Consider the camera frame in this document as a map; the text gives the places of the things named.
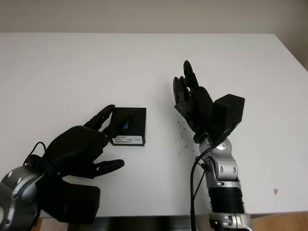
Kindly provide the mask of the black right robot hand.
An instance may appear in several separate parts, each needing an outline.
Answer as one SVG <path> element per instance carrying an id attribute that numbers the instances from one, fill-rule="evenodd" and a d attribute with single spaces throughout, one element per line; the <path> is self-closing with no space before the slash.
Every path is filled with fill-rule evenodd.
<path id="1" fill-rule="evenodd" d="M 183 64 L 183 72 L 183 76 L 173 80 L 174 107 L 194 132 L 194 142 L 201 143 L 209 134 L 213 101 L 207 90 L 198 84 L 187 60 Z"/>

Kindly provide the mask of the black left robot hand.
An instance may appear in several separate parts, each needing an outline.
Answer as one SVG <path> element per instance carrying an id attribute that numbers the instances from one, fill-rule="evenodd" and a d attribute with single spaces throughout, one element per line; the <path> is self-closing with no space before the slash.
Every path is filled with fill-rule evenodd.
<path id="1" fill-rule="evenodd" d="M 125 165 L 122 159 L 94 163 L 115 137 L 118 124 L 110 123 L 100 131 L 114 110 L 115 105 L 110 104 L 84 125 L 74 126 L 60 134 L 49 144 L 43 158 L 61 177 L 93 179 L 122 168 Z"/>

